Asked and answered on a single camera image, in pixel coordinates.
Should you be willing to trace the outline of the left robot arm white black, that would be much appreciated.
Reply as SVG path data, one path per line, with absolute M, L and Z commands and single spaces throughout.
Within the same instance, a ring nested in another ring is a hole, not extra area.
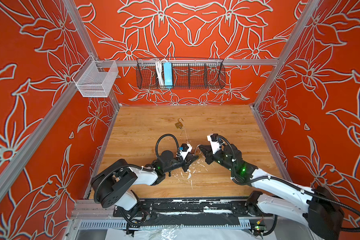
M 159 153 L 162 139 L 170 137 L 175 141 L 176 152 L 165 150 Z M 111 206 L 121 207 L 129 211 L 138 204 L 138 197 L 131 190 L 134 185 L 156 186 L 171 175 L 172 171 L 182 169 L 187 172 L 190 165 L 199 159 L 192 153 L 193 147 L 189 143 L 180 145 L 172 134 L 159 137 L 155 145 L 157 157 L 151 164 L 137 166 L 119 159 L 101 173 L 92 177 L 91 187 L 94 191 L 94 202 L 102 208 Z

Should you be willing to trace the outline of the small brass padlock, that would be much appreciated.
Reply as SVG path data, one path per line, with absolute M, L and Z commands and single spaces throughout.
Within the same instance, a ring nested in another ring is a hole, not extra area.
M 184 128 L 183 122 L 184 120 L 182 118 L 179 118 L 178 121 L 175 123 L 176 128 L 182 130 Z

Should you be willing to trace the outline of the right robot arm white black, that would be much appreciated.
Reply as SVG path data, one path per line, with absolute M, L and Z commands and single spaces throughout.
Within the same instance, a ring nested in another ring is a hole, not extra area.
M 336 201 L 327 189 L 297 185 L 245 162 L 241 151 L 219 134 L 207 139 L 209 145 L 199 145 L 206 163 L 216 162 L 229 170 L 235 184 L 256 188 L 246 202 L 250 215 L 293 220 L 324 240 L 337 240 L 341 232 L 360 232 L 360 211 Z

